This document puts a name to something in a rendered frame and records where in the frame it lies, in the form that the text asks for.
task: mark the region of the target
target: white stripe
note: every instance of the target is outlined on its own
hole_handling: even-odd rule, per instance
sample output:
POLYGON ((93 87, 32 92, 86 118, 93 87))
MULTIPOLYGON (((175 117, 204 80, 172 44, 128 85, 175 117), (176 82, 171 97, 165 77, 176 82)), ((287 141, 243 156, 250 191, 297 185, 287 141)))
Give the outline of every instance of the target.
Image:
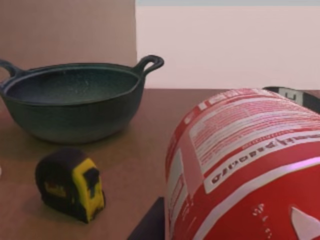
POLYGON ((248 194, 287 174, 310 168, 316 165, 320 165, 320 157, 315 157, 308 160, 281 166, 271 171, 268 171, 265 174, 252 179, 251 181, 248 181, 247 183, 239 187, 236 191, 234 191, 230 196, 228 196, 214 209, 211 210, 209 215, 206 217, 206 219, 203 221, 202 225, 196 232, 193 240, 204 239, 205 236, 209 233, 209 231, 215 226, 217 221, 248 194))

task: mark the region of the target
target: red canister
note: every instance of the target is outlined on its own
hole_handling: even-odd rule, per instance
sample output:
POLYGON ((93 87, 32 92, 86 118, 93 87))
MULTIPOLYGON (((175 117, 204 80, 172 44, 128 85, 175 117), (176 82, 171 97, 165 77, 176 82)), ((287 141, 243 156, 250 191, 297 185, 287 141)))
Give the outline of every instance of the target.
POLYGON ((200 103, 165 169, 170 240, 320 239, 320 116, 276 93, 200 103))

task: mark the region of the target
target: red can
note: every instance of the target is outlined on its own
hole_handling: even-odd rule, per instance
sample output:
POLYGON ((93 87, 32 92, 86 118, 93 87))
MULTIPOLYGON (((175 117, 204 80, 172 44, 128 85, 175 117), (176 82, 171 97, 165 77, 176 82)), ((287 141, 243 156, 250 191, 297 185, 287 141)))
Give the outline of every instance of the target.
POLYGON ((320 240, 320 116, 230 90, 176 128, 166 158, 170 240, 320 240))

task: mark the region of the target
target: brown table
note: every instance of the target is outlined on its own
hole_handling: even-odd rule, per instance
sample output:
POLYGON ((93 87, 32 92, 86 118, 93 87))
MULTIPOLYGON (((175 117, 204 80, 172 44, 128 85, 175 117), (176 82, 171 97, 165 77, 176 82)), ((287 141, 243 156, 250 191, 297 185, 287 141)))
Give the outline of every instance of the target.
POLYGON ((0 102, 0 240, 125 240, 165 192, 165 155, 182 117, 221 90, 146 90, 130 126, 79 146, 101 171, 106 209, 84 224, 46 207, 34 171, 61 147, 26 134, 0 102))

